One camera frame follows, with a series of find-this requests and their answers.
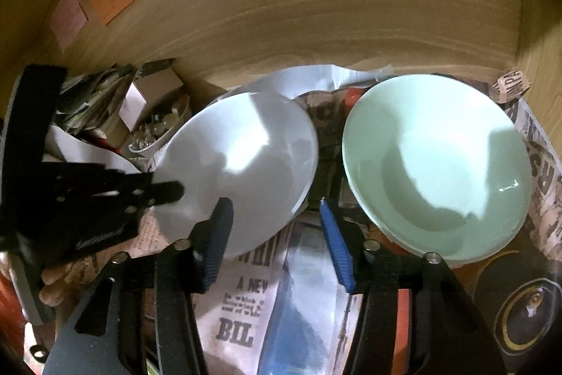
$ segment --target white bowl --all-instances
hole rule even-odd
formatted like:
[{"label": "white bowl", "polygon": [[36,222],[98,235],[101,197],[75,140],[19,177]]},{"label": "white bowl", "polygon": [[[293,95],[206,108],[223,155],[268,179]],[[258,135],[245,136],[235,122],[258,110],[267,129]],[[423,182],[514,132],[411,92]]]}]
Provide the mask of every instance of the white bowl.
[{"label": "white bowl", "polygon": [[223,99],[182,126],[156,168],[156,182],[185,186],[179,202],[155,207],[160,231],[170,242],[187,237],[228,197],[234,223],[225,256],[245,253],[294,217],[317,164],[316,130],[295,102],[264,92]]},{"label": "white bowl", "polygon": [[435,75],[384,81],[352,108],[343,155],[349,187],[380,230],[452,266],[505,247],[531,194],[521,135],[478,90]]}]

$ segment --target bolt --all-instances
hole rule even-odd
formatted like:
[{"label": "bolt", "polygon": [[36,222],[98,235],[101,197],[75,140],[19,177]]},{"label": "bolt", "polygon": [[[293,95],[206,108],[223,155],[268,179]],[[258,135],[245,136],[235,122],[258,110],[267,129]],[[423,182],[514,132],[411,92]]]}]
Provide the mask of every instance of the bolt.
[{"label": "bolt", "polygon": [[375,251],[380,250],[380,243],[373,239],[368,239],[363,242],[363,249],[369,251],[370,253],[374,253]]},{"label": "bolt", "polygon": [[427,259],[427,262],[429,262],[430,264],[439,264],[443,260],[443,258],[438,253],[435,253],[434,251],[430,251],[429,253],[426,253],[425,259]]},{"label": "bolt", "polygon": [[174,242],[174,248],[177,251],[187,250],[188,248],[190,248],[190,246],[191,242],[189,241],[189,239],[178,239]]},{"label": "bolt", "polygon": [[115,253],[113,256],[111,256],[111,262],[113,264],[122,264],[127,259],[129,259],[129,254],[127,253],[127,251],[119,251],[118,253]]}]

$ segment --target mint green bowl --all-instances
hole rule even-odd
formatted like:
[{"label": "mint green bowl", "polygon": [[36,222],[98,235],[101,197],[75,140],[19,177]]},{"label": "mint green bowl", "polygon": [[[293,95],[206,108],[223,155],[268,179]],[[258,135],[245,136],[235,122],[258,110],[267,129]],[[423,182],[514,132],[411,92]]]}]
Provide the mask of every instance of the mint green bowl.
[{"label": "mint green bowl", "polygon": [[384,81],[355,104],[344,129],[349,187],[393,242],[451,266],[505,247],[529,209],[530,162],[501,108],[451,78]]}]

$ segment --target pink sticky note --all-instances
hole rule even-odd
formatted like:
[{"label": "pink sticky note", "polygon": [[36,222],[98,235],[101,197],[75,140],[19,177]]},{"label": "pink sticky note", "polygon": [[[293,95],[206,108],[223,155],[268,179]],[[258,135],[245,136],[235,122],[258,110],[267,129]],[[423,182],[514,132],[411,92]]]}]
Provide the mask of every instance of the pink sticky note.
[{"label": "pink sticky note", "polygon": [[88,22],[78,0],[60,0],[51,15],[51,29],[58,45],[65,51]]}]

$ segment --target small cardboard box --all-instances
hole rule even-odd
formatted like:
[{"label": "small cardboard box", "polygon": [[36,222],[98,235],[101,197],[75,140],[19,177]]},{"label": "small cardboard box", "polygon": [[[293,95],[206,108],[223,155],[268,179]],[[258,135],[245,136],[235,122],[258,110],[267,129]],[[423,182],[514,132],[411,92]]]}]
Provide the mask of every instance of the small cardboard box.
[{"label": "small cardboard box", "polygon": [[119,116],[129,131],[133,131],[137,123],[147,117],[155,106],[182,86],[182,80],[171,67],[139,78],[129,87]]}]

